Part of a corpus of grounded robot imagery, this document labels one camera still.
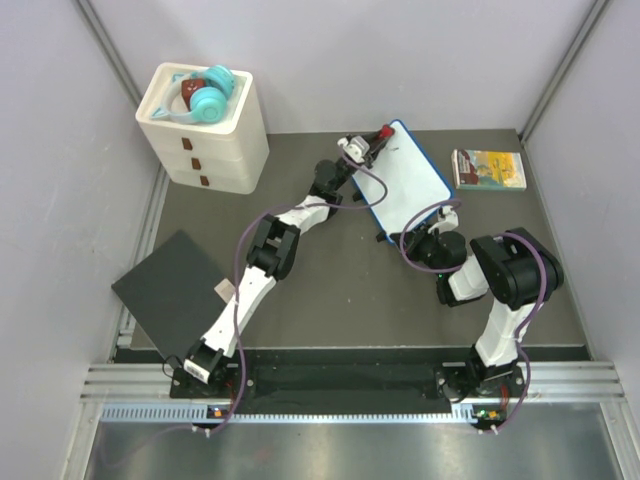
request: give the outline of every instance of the book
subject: book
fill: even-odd
[[[524,190],[527,180],[522,156],[515,152],[456,149],[451,155],[456,188]]]

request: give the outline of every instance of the blue headphones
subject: blue headphones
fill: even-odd
[[[190,112],[175,113],[171,110],[173,100],[180,94],[182,81],[190,78],[203,78],[207,86],[197,90],[190,100]],[[151,118],[171,119],[176,123],[216,123],[222,120],[227,109],[227,100],[233,93],[235,78],[231,70],[222,65],[208,68],[202,72],[193,72],[174,78],[162,98],[160,108]]]

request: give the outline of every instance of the purple cable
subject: purple cable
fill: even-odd
[[[407,222],[407,224],[402,229],[402,233],[400,234],[400,241],[398,242],[400,245],[398,245],[398,248],[400,249],[400,253],[402,254],[402,258],[404,258],[404,261],[407,262],[411,267],[415,268],[416,270],[420,270],[421,272],[427,272],[427,273],[451,273],[451,272],[457,272],[458,270],[460,270],[462,268],[462,265],[459,265],[457,267],[451,267],[451,268],[427,268],[427,267],[423,267],[421,265],[418,265],[417,263],[412,262],[409,259],[409,257],[407,256],[407,250],[405,249],[404,237],[407,234],[407,232],[409,231],[409,227],[411,226],[411,224],[418,217],[420,217],[420,215],[423,215],[424,213],[428,212],[429,210],[431,210],[433,208],[444,207],[446,205],[450,205],[453,208],[458,208],[458,207],[460,207],[460,205],[462,205],[462,200],[460,200],[458,198],[451,198],[449,200],[443,200],[442,202],[437,202],[437,203],[434,203],[433,205],[429,205],[428,207],[423,208],[418,213],[416,213],[413,217],[411,217],[411,219]]]
[[[380,183],[380,185],[384,189],[384,193],[382,194],[382,196],[378,200],[376,200],[374,203],[367,204],[367,205],[360,205],[360,206],[357,206],[357,205],[332,205],[332,204],[328,204],[326,202],[311,203],[311,204],[304,205],[304,206],[291,206],[291,205],[287,205],[287,204],[278,205],[277,207],[272,207],[272,208],[268,209],[267,211],[263,212],[262,214],[260,214],[253,222],[251,222],[249,224],[249,226],[242,233],[242,235],[240,235],[240,240],[238,240],[238,245],[236,247],[235,255],[234,255],[234,258],[233,258],[233,281],[234,281],[234,287],[236,289],[235,306],[234,306],[234,309],[233,309],[233,329],[234,329],[234,333],[235,333],[235,337],[236,337],[236,343],[237,343],[237,346],[238,346],[238,354],[240,356],[240,378],[241,378],[241,381],[240,381],[240,387],[238,388],[238,394],[236,395],[236,398],[235,398],[233,404],[231,405],[231,408],[229,409],[229,413],[225,416],[224,420],[221,423],[217,424],[211,430],[211,434],[219,433],[219,432],[221,432],[222,430],[224,430],[227,427],[227,425],[229,424],[229,422],[231,420],[231,417],[233,417],[233,415],[235,414],[236,409],[238,408],[238,405],[240,404],[240,400],[242,399],[242,397],[244,395],[245,385],[247,383],[247,361],[246,361],[246,356],[245,356],[245,353],[244,353],[244,347],[242,346],[242,341],[240,339],[240,328],[238,326],[238,305],[240,303],[239,285],[240,285],[240,280],[241,280],[241,278],[240,278],[240,252],[242,251],[242,247],[244,246],[244,243],[247,240],[247,237],[249,236],[251,231],[258,225],[258,223],[260,222],[260,220],[262,220],[263,217],[265,217],[266,215],[275,215],[276,212],[279,212],[279,211],[285,212],[287,210],[302,210],[302,209],[305,209],[305,208],[324,207],[324,206],[329,206],[331,208],[337,208],[337,209],[340,209],[340,210],[367,210],[367,209],[370,209],[370,208],[375,207],[376,205],[379,205],[380,203],[382,203],[385,200],[385,198],[387,198],[387,195],[389,194],[389,188],[387,187],[387,184],[384,183],[384,181],[380,177],[378,177],[377,175],[371,173],[366,168],[361,167],[360,165],[355,163],[350,158],[348,158],[348,157],[346,157],[344,155],[343,155],[342,158],[344,159],[345,162],[347,162],[348,164],[353,166],[355,169],[361,171],[365,175],[370,176],[375,181]],[[114,463],[110,463],[110,462],[107,461],[106,451],[105,451],[106,450],[105,449],[105,442],[101,438],[100,439],[100,447],[99,447],[100,460],[102,461],[102,463],[107,468],[119,468],[122,465],[124,465],[126,462],[128,462],[131,459],[131,457],[133,457],[136,453],[138,453],[140,450],[142,450],[143,448],[147,447],[148,445],[152,444],[153,442],[158,440],[160,437],[164,436],[167,433],[171,433],[171,432],[175,432],[175,431],[179,431],[179,430],[192,430],[192,427],[190,425],[173,425],[171,427],[165,428],[164,430],[160,430],[159,432],[153,434],[148,439],[142,441],[139,445],[137,445],[129,453],[127,453],[123,458],[121,458],[120,460],[118,460],[117,462],[114,462]]]
[[[533,305],[533,309],[531,310],[531,312],[529,312],[529,315],[527,315],[527,318],[525,318],[523,322],[516,328],[513,334],[515,337],[516,349],[518,350],[518,354],[524,359],[524,363],[527,370],[527,380],[524,383],[524,388],[522,389],[522,394],[518,399],[518,403],[516,403],[516,406],[513,407],[511,414],[506,418],[506,420],[500,426],[496,427],[495,429],[496,435],[500,433],[511,422],[513,417],[515,417],[515,415],[520,410],[520,407],[522,407],[522,403],[524,402],[524,399],[527,397],[527,394],[529,392],[529,386],[531,385],[531,361],[529,360],[529,356],[526,354],[526,352],[522,348],[522,345],[520,344],[520,333],[522,332],[522,330],[527,328],[527,326],[531,323],[533,318],[536,316],[536,314],[542,307],[542,302],[544,302],[544,296],[547,292],[547,269],[544,267],[542,257],[540,256],[538,251],[535,249],[535,247],[531,245],[531,242],[529,242],[526,238],[523,238],[520,235],[517,235],[515,233],[505,232],[499,236],[516,240],[517,242],[521,243],[522,246],[524,246],[527,250],[529,250],[531,255],[533,255],[533,258],[536,261],[536,264],[538,265],[538,270],[540,271],[540,292],[538,293],[538,298],[536,299],[536,303]]]

